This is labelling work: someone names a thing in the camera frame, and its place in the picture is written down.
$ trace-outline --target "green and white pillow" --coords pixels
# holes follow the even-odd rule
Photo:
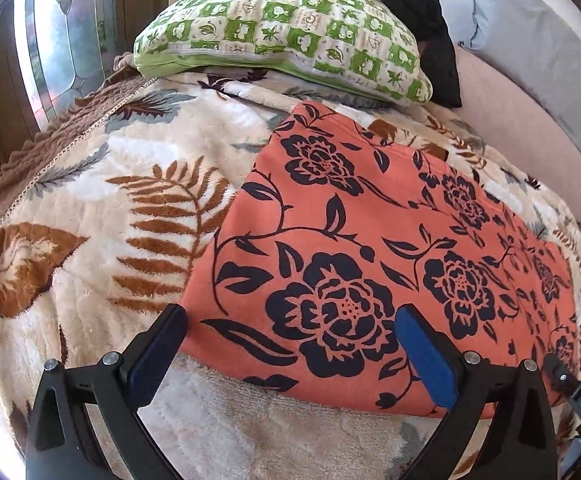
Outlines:
[[[272,68],[400,105],[432,96],[414,36],[378,0],[179,0],[139,34],[135,64],[146,77]]]

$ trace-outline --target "fleece blanket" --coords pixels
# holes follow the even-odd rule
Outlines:
[[[558,245],[572,276],[577,339],[554,349],[581,377],[581,230],[558,197],[456,116],[384,108],[274,72],[184,73],[145,81],[99,109],[0,202],[0,424],[22,449],[43,362],[92,364],[180,297],[256,153],[305,98],[386,142],[445,158]],[[4,185],[0,198],[16,186]],[[529,326],[541,315],[554,313],[529,312]],[[555,410],[567,436],[575,421]],[[437,423],[283,398],[186,355],[140,414],[181,475],[200,479],[398,478]],[[93,419],[113,470],[128,478],[96,412]],[[487,427],[482,421],[457,474],[470,468]]]

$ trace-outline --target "folded orange cloth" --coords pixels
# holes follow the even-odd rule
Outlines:
[[[300,399],[439,415],[395,338],[406,303],[460,351],[510,366],[557,351],[575,369],[554,244],[442,160],[303,102],[196,264],[181,350]]]

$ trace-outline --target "black cloth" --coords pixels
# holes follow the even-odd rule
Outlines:
[[[432,83],[431,101],[447,108],[461,107],[455,48],[439,0],[381,0],[413,33],[425,41],[421,69]]]

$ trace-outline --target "floral pillowcase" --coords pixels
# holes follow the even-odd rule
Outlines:
[[[414,36],[378,0],[180,0],[139,34],[134,60],[146,77],[250,66],[405,106],[432,96]]]
[[[403,304],[495,364],[541,366],[556,351],[577,365],[573,288],[554,244],[442,160],[312,102],[258,155],[181,303],[182,351],[354,410],[435,412],[395,337]]]

